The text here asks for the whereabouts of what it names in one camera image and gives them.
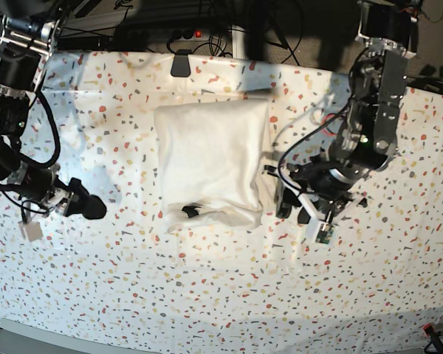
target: black wire bundle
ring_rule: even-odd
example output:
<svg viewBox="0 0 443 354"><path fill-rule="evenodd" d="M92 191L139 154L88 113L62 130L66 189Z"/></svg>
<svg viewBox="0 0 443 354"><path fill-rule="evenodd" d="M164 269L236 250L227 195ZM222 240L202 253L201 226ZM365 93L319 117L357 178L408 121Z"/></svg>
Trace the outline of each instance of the black wire bundle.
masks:
<svg viewBox="0 0 443 354"><path fill-rule="evenodd" d="M46 97L43 95L43 93L41 92L41 90L38 90L36 92L36 97L38 98L38 100L41 102L44 111L46 112L47 115L47 119L49 121L49 124L51 125L51 131L52 131L52 136L54 138L54 145L55 145L55 150L54 153L52 155L52 157L47 161L47 162L37 162L33 159L31 159L28 156L25 156L22 153L18 153L18 157L20 158L21 161L23 161L24 163L28 164L31 167L34 168L38 168L38 169L46 169L48 167L51 167L54 165L54 163L56 163L56 161L59 158L59 155L61 154L61 143L59 140L59 134L58 134L58 127L55 123L54 120L54 116L52 115L52 110L51 107L49 106L49 103L46 100ZM35 214L41 214L41 215L47 215L50 213L50 209L47 208L46 206L36 202L36 201L31 201L31 200L25 200L22 201L21 204L18 203L17 201L14 201L7 193L6 191L13 191L13 186L10 185L2 185L0 184L0 192L14 205L16 205L17 207L20 208L21 210L21 216L23 218L23 222L27 222L26 219L26 215L24 214L25 211L28 212L33 212ZM25 204L29 203L29 204L34 204L37 207L40 208L40 210L36 210L36 209L31 209L29 207L26 207Z"/></svg>

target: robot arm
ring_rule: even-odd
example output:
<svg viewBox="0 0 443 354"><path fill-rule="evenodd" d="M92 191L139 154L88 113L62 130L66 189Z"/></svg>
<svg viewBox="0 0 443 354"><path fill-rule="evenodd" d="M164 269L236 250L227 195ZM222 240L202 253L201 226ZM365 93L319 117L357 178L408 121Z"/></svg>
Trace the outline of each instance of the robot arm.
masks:
<svg viewBox="0 0 443 354"><path fill-rule="evenodd" d="M26 209L24 203L33 203L44 211L40 214L55 209L64 216L101 219L106 214L105 204L90 195L80 180L72 178L69 185L59 180L58 129L41 93L45 70L38 71L38 65L41 61L46 65L52 56L68 9L66 0L0 1L5 14L0 37L0 192L7 197L7 192L18 193L23 198L22 209ZM52 128L55 152L47 162L37 162L20 152L30 109L28 92L41 101Z"/></svg>
<svg viewBox="0 0 443 354"><path fill-rule="evenodd" d="M318 243L329 243L336 217L347 207L358 203L366 206L365 199L349 192L353 185L372 170L384 170L396 154L399 104L405 94L405 70L408 58L414 56L417 33L416 18L409 11L419 10L422 1L390 2L396 6L360 1L362 18L357 40L365 48L349 73L351 97L339 114L312 132L343 118L336 139L310 163L286 165L296 184L282 173L284 159L293 149L279 162L277 216L287 218L292 207L301 208L298 223L308 224L307 237Z"/></svg>

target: black object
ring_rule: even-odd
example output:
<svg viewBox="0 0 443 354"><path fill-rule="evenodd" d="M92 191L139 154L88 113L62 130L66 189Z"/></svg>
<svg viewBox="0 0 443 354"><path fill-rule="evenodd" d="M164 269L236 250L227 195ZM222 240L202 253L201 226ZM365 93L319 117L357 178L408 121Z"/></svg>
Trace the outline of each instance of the black object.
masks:
<svg viewBox="0 0 443 354"><path fill-rule="evenodd" d="M408 48L411 28L407 12L388 5L371 4L363 34L370 38L387 38Z"/></svg>
<svg viewBox="0 0 443 354"><path fill-rule="evenodd" d="M59 50L77 50L85 48L85 50L117 50L120 51L120 47L125 42L112 41L111 38L99 35L89 37L70 37L61 38L58 41ZM133 49L123 49L121 51L133 51Z"/></svg>
<svg viewBox="0 0 443 354"><path fill-rule="evenodd" d="M177 51L171 68L171 75L173 77L190 76L189 54L192 54L192 51L189 49L179 49Z"/></svg>
<svg viewBox="0 0 443 354"><path fill-rule="evenodd" d="M182 211L185 212L190 219L199 216L199 211L197 208L198 206L196 205L186 205L182 208Z"/></svg>
<svg viewBox="0 0 443 354"><path fill-rule="evenodd" d="M435 347L436 352L438 354L443 354L443 342L440 339L439 335L437 332L435 332L433 326L431 323L425 325L423 327L423 330L425 331L425 333L427 334L427 336L430 337L430 343L428 344L428 346L425 348L425 352L427 353L427 349L429 348L430 345L433 345Z"/></svg>
<svg viewBox="0 0 443 354"><path fill-rule="evenodd" d="M106 214L106 206L96 195L90 195L79 179L72 178L69 185L59 180L55 172L36 168L21 162L19 153L5 144L0 136L0 181L6 178L14 184L0 184L1 192L16 192L34 204L42 205L59 190L67 192L64 203L64 216L82 214L89 220L101 219Z"/></svg>
<svg viewBox="0 0 443 354"><path fill-rule="evenodd" d="M105 204L96 195L91 195L89 191L82 186L80 179L71 178L69 186L57 180L55 185L56 187L71 192L64 216L68 217L70 215L82 214L82 216L88 220L103 219L105 217Z"/></svg>
<svg viewBox="0 0 443 354"><path fill-rule="evenodd" d="M9 97L0 94L0 136L23 135L28 121L30 99L24 97Z"/></svg>
<svg viewBox="0 0 443 354"><path fill-rule="evenodd" d="M193 37L193 29L186 29L182 33L182 37L184 37L184 39L191 39Z"/></svg>
<svg viewBox="0 0 443 354"><path fill-rule="evenodd" d="M17 61L0 62L0 84L15 90L33 91L33 78L38 69L39 55L29 54Z"/></svg>

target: black clip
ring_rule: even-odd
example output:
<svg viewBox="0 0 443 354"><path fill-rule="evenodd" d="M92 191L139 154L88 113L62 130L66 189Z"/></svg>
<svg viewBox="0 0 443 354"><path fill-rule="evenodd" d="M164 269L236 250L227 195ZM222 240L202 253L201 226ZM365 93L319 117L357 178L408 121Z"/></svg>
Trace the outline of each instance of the black clip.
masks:
<svg viewBox="0 0 443 354"><path fill-rule="evenodd" d="M187 216L190 218L194 218L199 216L199 212L197 211L198 206L196 205L186 205L182 208L183 212L187 213Z"/></svg>
<svg viewBox="0 0 443 354"><path fill-rule="evenodd" d="M190 76L189 54L192 54L190 49L179 49L177 51L171 69L171 75L173 77Z"/></svg>

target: terrazzo-patterned tablecloth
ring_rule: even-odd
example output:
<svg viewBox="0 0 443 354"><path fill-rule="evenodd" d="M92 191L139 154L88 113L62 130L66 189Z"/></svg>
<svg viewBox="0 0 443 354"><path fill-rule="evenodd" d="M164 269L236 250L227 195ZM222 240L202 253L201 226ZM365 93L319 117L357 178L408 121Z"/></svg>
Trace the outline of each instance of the terrazzo-patterned tablecloth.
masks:
<svg viewBox="0 0 443 354"><path fill-rule="evenodd" d="M355 188L369 208L341 221L333 249L303 243L296 214L252 232L223 226L161 232L160 105L270 102L286 150L348 97L345 77L294 66L172 55L56 55L44 84L58 123L61 178L102 197L102 221L52 215L44 239L21 239L0 195L0 319L159 353L379 353L426 343L443 313L443 97L409 90L399 152ZM36 105L24 152L44 160L52 136ZM293 154L302 162L331 139Z"/></svg>

